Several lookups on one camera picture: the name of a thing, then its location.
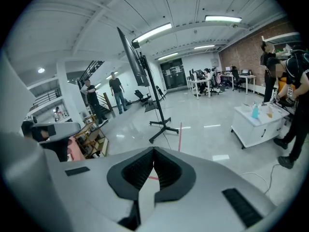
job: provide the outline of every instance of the floor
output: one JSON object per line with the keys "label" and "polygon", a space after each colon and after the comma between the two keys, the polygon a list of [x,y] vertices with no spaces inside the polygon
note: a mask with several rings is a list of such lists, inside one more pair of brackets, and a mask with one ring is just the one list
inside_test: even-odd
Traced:
{"label": "floor", "polygon": [[[246,95],[244,91],[238,93],[228,89],[219,95],[213,95],[210,99],[202,95],[197,100],[188,90],[167,94],[166,98],[165,101],[161,100],[165,119],[171,117],[168,126],[182,128],[181,140],[180,135],[167,131],[164,133],[166,138],[160,135],[155,139],[154,146],[180,150],[183,153],[208,160],[213,160],[213,156],[228,155],[229,159],[217,162],[238,174],[246,173],[242,175],[244,179],[262,192],[267,190],[272,167],[278,164],[277,157],[287,156],[294,142],[289,144],[286,151],[275,145],[272,140],[243,150],[237,136],[231,133],[233,108],[242,103],[261,102],[263,97],[252,92]],[[122,115],[115,112],[116,116],[102,127],[110,141],[110,155],[152,146],[148,140],[159,131],[159,126],[150,126],[149,121],[157,121],[159,112],[158,110],[147,113],[144,111],[145,108],[141,107],[140,103],[134,103]],[[288,127],[284,127],[281,136],[283,137],[287,131]],[[307,174],[308,159],[309,138],[307,137],[300,158],[293,169],[288,170],[281,166],[274,168],[271,189],[267,194],[274,204],[279,205],[297,192]],[[263,177],[267,184],[252,172]],[[157,176],[154,170],[151,176]],[[149,178],[140,191],[141,210],[145,206],[150,207],[144,209],[142,222],[151,214],[153,195],[157,191],[159,191],[159,183],[155,178]]]}

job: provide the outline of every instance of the brick wall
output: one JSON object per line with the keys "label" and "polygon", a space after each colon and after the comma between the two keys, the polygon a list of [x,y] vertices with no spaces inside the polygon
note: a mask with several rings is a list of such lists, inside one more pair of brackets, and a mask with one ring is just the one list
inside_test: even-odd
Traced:
{"label": "brick wall", "polygon": [[256,84],[264,86],[265,71],[260,68],[260,57],[263,53],[260,47],[261,36],[268,39],[291,32],[296,32],[296,30],[287,18],[266,25],[219,53],[222,70],[231,65],[235,65],[239,70],[250,69],[256,75]]}

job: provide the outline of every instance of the computer monitor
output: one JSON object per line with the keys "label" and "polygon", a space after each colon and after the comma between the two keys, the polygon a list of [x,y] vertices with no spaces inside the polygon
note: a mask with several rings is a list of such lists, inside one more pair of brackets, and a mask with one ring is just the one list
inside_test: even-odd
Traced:
{"label": "computer monitor", "polygon": [[147,87],[149,86],[148,79],[146,77],[146,73],[142,65],[140,64],[137,56],[135,55],[133,48],[131,47],[129,41],[127,40],[126,36],[122,31],[118,29],[119,36],[121,38],[122,44],[124,46],[125,52],[127,59],[129,60],[130,66],[132,68],[132,71],[134,73],[136,82],[138,86],[144,86]]}

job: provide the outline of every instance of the jeans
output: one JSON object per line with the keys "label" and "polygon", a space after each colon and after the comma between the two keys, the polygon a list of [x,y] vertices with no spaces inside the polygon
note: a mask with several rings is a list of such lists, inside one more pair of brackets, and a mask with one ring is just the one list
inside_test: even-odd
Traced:
{"label": "jeans", "polygon": [[101,112],[101,106],[99,103],[94,103],[94,104],[91,104],[93,110],[95,110],[95,113],[97,115],[97,118],[98,118],[98,123],[101,124],[103,121],[102,121],[102,118],[104,120],[106,120],[107,118],[105,117],[105,115],[102,114]]}
{"label": "jeans", "polygon": [[265,95],[264,95],[264,102],[269,102],[272,95],[272,90],[275,86],[276,79],[270,77],[268,73],[265,74]]}
{"label": "jeans", "polygon": [[115,100],[116,100],[116,103],[117,103],[118,111],[120,113],[122,112],[120,100],[121,100],[121,103],[124,107],[124,110],[126,110],[126,102],[125,102],[125,99],[124,99],[122,92],[120,91],[120,92],[114,93],[114,96],[115,96]]}
{"label": "jeans", "polygon": [[290,130],[283,139],[283,141],[288,144],[294,139],[294,137],[296,137],[293,149],[289,155],[291,162],[298,159],[301,147],[303,146],[307,133],[309,132],[309,114],[307,109],[308,108],[305,106],[298,104]]}

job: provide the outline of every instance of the monitor stand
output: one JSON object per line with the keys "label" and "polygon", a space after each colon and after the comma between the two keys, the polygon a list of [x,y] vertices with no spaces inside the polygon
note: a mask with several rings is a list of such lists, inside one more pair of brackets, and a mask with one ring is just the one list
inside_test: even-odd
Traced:
{"label": "monitor stand", "polygon": [[153,77],[151,75],[151,71],[150,71],[150,68],[149,68],[149,65],[148,65],[148,62],[147,62],[147,59],[146,59],[145,55],[141,56],[140,62],[143,65],[143,67],[147,70],[147,73],[148,73],[148,76],[149,76],[149,79],[150,79],[150,83],[151,83],[151,87],[153,88],[153,91],[154,91],[154,97],[155,97],[154,103],[157,104],[157,107],[158,107],[158,110],[159,110],[159,113],[160,113],[160,116],[161,116],[161,121],[160,122],[150,121],[149,124],[150,125],[151,124],[163,125],[163,128],[161,128],[161,130],[156,135],[154,135],[151,139],[149,139],[149,142],[153,144],[154,140],[159,135],[161,135],[164,131],[174,131],[174,132],[176,132],[178,134],[179,130],[166,126],[166,123],[171,121],[171,118],[169,117],[166,120],[164,119],[162,108],[161,108],[161,104],[160,104],[160,101],[159,101],[159,98],[158,98],[158,94],[157,94],[157,91],[156,91],[156,88],[155,88],[155,83],[154,83]]}

